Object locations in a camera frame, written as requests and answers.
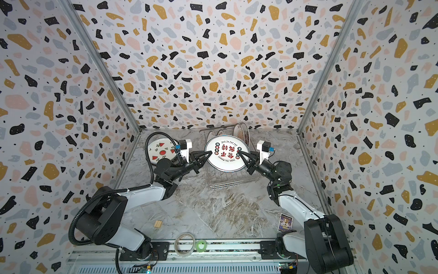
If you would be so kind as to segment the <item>green rim eat plate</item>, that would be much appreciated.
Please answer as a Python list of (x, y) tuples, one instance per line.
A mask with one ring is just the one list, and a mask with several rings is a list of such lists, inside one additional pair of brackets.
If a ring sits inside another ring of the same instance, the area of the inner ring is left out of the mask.
[(223, 172), (236, 172), (245, 167), (238, 152), (249, 153), (248, 146), (240, 139), (230, 135), (219, 135), (210, 139), (205, 145), (205, 152), (211, 152), (208, 163)]

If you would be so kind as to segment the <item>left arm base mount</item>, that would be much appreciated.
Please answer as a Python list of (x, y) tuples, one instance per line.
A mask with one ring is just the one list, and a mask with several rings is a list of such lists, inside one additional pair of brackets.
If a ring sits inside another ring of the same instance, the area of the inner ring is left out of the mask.
[(166, 261), (169, 252), (169, 242), (147, 242), (143, 244), (137, 251), (130, 251), (123, 249), (120, 255), (121, 261), (135, 261), (135, 262), (153, 262)]

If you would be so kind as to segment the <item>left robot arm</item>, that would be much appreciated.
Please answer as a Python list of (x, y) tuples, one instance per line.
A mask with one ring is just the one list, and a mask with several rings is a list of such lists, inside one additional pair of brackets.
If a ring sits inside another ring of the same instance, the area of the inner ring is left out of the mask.
[(102, 187), (73, 218), (68, 231), (70, 243), (107, 245), (137, 260), (148, 258), (152, 254), (151, 239), (123, 225), (123, 215), (133, 208), (171, 197), (178, 187), (174, 180), (191, 171), (198, 173), (211, 155), (210, 151), (194, 151), (181, 164), (161, 159), (152, 169), (151, 184), (118, 190)]

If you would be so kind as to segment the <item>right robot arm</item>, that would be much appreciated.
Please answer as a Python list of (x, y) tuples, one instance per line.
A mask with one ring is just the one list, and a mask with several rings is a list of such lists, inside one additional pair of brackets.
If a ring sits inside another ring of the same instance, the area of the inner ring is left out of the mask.
[(303, 227), (303, 234), (295, 229), (279, 232), (275, 239), (278, 256), (291, 255), (307, 259), (309, 267), (317, 274), (340, 271), (353, 265), (354, 257), (340, 218), (327, 215), (305, 202), (293, 190), (292, 166), (285, 161), (271, 163), (260, 156), (238, 152), (248, 173), (257, 171), (269, 180), (268, 196), (276, 205), (286, 210), (293, 222)]

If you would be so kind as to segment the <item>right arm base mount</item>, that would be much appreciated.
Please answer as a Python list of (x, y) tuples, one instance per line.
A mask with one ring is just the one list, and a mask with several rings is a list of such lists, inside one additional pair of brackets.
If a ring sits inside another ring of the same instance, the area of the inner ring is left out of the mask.
[(284, 245), (276, 240), (260, 241), (260, 249), (258, 250), (258, 253), (261, 255), (263, 260), (304, 259), (304, 257), (301, 255), (287, 251)]

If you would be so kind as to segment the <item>watermelon blue rim plate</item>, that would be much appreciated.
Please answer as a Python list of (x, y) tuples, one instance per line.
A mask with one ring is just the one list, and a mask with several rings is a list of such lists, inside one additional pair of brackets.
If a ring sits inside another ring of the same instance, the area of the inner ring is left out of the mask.
[(175, 145), (168, 138), (160, 138), (149, 142), (147, 151), (153, 165), (156, 165), (161, 159), (174, 160), (177, 157)]

